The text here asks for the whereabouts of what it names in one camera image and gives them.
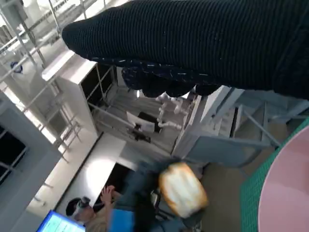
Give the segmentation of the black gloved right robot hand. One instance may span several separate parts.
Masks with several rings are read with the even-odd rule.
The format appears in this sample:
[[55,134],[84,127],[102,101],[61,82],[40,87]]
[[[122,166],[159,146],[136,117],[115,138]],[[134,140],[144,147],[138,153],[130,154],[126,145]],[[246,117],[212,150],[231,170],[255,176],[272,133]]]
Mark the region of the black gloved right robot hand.
[[309,98],[306,0],[133,0],[65,26],[62,39],[149,98],[221,86]]

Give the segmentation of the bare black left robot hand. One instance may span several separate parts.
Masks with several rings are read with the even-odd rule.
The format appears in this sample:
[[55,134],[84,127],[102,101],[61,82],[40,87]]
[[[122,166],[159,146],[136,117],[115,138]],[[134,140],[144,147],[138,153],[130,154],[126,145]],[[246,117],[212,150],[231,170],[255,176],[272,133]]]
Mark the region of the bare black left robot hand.
[[187,218],[156,219],[151,192],[158,187],[159,175],[180,159],[140,162],[125,180],[122,196],[116,200],[111,212],[109,232],[182,232],[197,225],[205,207]]

